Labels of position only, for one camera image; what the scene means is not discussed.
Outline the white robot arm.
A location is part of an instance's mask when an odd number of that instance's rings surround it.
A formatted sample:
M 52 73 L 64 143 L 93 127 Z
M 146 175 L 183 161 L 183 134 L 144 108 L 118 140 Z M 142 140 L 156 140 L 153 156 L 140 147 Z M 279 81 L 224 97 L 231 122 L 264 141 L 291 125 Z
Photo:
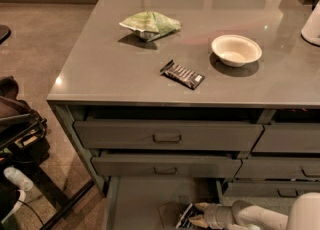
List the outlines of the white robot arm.
M 286 218 L 292 230 L 317 230 L 319 225 L 319 48 L 307 41 L 319 14 L 309 6 L 283 2 L 279 25 L 259 33 L 262 58 L 244 76 L 221 63 L 213 66 L 227 77 L 214 82 L 209 94 L 220 106 L 261 108 L 263 132 L 237 172 L 237 185 L 267 189 L 312 187 L 312 192 L 272 199 L 268 211 Z

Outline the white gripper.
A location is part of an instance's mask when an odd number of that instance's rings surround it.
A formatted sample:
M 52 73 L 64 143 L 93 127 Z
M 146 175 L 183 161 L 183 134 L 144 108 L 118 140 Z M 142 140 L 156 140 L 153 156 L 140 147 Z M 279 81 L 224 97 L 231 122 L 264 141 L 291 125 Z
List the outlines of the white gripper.
M 195 207 L 204 214 L 189 217 L 189 222 L 197 227 L 214 230 L 248 230 L 240 219 L 244 205 L 235 203 L 232 206 L 222 206 L 214 203 L 196 203 Z

